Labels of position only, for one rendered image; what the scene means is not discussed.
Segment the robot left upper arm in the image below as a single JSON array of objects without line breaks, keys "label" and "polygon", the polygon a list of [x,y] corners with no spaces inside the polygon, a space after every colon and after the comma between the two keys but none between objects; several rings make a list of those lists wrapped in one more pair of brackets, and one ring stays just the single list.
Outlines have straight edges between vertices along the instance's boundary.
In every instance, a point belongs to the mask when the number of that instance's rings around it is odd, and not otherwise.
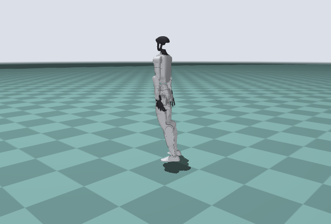
[{"label": "robot left upper arm", "polygon": [[[161,67],[161,63],[162,63],[162,56],[155,56],[153,58],[153,63],[154,63],[154,72],[155,72],[155,76],[158,77],[158,80],[160,81],[160,67]],[[153,78],[152,78],[153,79]]]}]

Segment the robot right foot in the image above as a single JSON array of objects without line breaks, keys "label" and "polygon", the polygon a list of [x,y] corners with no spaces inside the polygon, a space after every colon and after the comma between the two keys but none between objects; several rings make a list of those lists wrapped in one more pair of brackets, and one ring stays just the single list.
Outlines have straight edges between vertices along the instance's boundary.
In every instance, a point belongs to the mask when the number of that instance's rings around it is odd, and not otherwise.
[{"label": "robot right foot", "polygon": [[[172,154],[172,153],[170,153],[170,152],[167,152],[168,154]],[[179,150],[176,150],[175,151],[175,155],[178,155],[178,156],[180,156],[181,155],[181,152],[179,151]]]}]

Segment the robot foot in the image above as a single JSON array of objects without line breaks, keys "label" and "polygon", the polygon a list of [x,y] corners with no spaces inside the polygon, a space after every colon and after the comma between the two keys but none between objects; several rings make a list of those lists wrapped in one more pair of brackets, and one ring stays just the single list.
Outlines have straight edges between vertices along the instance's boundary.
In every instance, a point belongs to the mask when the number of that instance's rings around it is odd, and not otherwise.
[{"label": "robot foot", "polygon": [[166,158],[162,158],[161,161],[163,161],[163,162],[180,161],[180,158],[178,155],[175,155],[175,157],[174,156],[171,157],[171,155],[170,155]]},{"label": "robot foot", "polygon": [[[170,153],[170,152],[167,152],[168,154],[172,154],[172,153]],[[181,155],[181,152],[179,151],[179,150],[176,150],[175,151],[175,155],[178,155],[178,156],[180,156]]]}]

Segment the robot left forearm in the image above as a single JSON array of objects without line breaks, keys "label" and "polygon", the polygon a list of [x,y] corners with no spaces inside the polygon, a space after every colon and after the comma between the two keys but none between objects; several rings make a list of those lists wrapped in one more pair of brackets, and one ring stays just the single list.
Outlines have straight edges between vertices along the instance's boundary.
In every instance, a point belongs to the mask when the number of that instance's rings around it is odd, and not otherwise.
[{"label": "robot left forearm", "polygon": [[155,90],[154,91],[155,99],[159,100],[159,95],[160,95],[161,91],[160,91],[160,83],[159,83],[157,76],[153,76],[153,83],[154,83],[154,90]]}]

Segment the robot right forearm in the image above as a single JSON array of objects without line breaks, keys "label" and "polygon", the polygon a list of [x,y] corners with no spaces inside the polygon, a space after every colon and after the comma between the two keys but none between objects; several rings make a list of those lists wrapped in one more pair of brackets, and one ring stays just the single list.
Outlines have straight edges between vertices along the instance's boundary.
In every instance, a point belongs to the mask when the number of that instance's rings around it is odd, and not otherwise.
[{"label": "robot right forearm", "polygon": [[[168,88],[170,88],[170,90],[172,89],[171,82],[172,82],[172,77],[170,77],[170,81],[166,83],[166,85],[168,85]],[[171,91],[171,93],[172,93],[172,91]]]}]

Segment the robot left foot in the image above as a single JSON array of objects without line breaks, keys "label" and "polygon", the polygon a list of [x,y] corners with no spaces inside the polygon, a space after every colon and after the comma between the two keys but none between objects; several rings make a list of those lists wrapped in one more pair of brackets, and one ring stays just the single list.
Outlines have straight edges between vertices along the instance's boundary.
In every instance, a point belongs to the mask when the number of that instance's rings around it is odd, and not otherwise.
[{"label": "robot left foot", "polygon": [[171,157],[171,155],[170,155],[166,158],[162,158],[161,161],[163,161],[163,162],[180,161],[180,158],[178,155],[175,155],[175,157],[174,156]]}]

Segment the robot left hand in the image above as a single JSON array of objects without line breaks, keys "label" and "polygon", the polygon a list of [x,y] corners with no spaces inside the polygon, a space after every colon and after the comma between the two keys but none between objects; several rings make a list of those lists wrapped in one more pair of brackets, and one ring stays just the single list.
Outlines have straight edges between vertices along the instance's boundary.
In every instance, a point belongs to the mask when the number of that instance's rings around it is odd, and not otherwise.
[{"label": "robot left hand", "polygon": [[163,112],[165,112],[166,111],[166,109],[164,108],[164,106],[163,106],[163,103],[161,102],[161,96],[159,95],[159,100],[156,100],[157,102],[156,102],[156,107],[158,108],[158,109],[160,109],[160,111],[163,111]]}]

